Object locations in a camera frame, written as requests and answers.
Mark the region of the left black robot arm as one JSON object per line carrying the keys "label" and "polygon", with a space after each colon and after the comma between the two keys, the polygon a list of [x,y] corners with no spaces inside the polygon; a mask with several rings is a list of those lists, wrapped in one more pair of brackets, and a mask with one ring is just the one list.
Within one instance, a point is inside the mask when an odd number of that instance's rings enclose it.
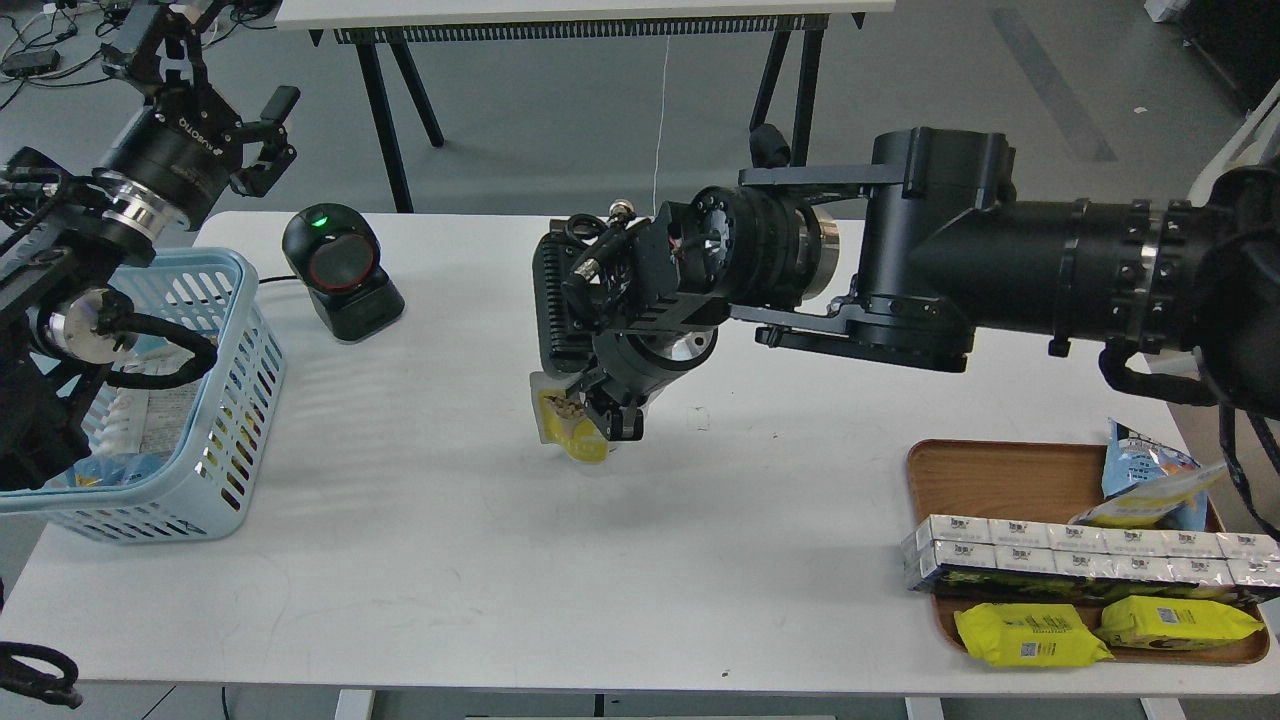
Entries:
{"label": "left black robot arm", "polygon": [[246,120],[210,83],[202,37],[221,9],[146,1],[102,45],[105,74],[143,106],[87,176],[29,147],[3,164],[4,491],[38,489],[88,457],[82,423],[104,386],[170,389],[215,366],[211,340],[140,313],[110,281],[151,265],[172,223],[198,229],[224,191],[262,197],[296,158],[296,87]]}

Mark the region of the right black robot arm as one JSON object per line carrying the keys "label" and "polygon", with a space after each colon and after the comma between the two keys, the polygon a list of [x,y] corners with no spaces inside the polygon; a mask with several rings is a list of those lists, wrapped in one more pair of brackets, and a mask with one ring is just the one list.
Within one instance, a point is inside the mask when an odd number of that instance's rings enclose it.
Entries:
{"label": "right black robot arm", "polygon": [[641,439],[730,319],[768,347],[948,373],[978,328],[1044,334],[1055,357],[1091,340],[1117,392],[1219,410],[1231,483],[1277,534],[1235,451],[1244,413],[1277,461],[1276,156],[1161,211],[1020,201],[1001,133],[895,131],[846,167],[794,165],[769,124],[750,146],[733,186],[553,220],[534,251],[541,369],[605,439]]}

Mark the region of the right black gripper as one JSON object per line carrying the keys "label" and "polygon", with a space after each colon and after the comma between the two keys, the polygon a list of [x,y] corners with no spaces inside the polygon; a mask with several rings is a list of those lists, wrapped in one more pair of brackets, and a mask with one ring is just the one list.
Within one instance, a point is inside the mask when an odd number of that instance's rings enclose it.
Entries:
{"label": "right black gripper", "polygon": [[645,434],[649,398],[710,359],[719,332],[605,332],[591,340],[594,364],[580,372],[545,368],[547,387],[582,401],[593,425],[609,442]]}

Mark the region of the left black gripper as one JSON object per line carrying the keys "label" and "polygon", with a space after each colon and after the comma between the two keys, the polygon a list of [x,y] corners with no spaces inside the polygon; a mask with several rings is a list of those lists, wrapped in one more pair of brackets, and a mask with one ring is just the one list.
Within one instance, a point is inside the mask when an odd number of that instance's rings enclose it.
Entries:
{"label": "left black gripper", "polygon": [[[105,76],[136,88],[143,104],[95,174],[157,195],[188,231],[204,225],[229,186],[243,197],[268,195],[297,158],[285,120],[301,97],[298,87],[279,86],[257,120],[234,123],[228,131],[233,145],[215,143],[210,132],[188,120],[216,118],[202,51],[202,36],[215,19],[214,3],[202,10],[192,3],[143,3],[131,9],[116,37],[101,45]],[[241,147],[252,143],[261,145],[259,155],[241,168]]]}

